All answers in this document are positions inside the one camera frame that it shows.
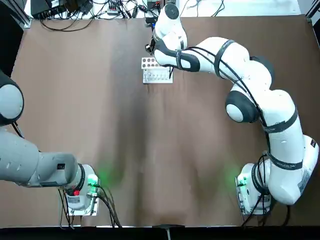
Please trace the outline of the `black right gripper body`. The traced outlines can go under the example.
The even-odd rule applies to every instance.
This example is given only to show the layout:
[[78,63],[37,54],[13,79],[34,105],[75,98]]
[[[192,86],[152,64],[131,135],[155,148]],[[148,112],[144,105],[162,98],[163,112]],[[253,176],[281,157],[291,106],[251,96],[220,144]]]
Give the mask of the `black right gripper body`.
[[149,53],[150,55],[154,54],[156,42],[157,42],[157,37],[153,35],[149,43],[144,46],[146,52]]

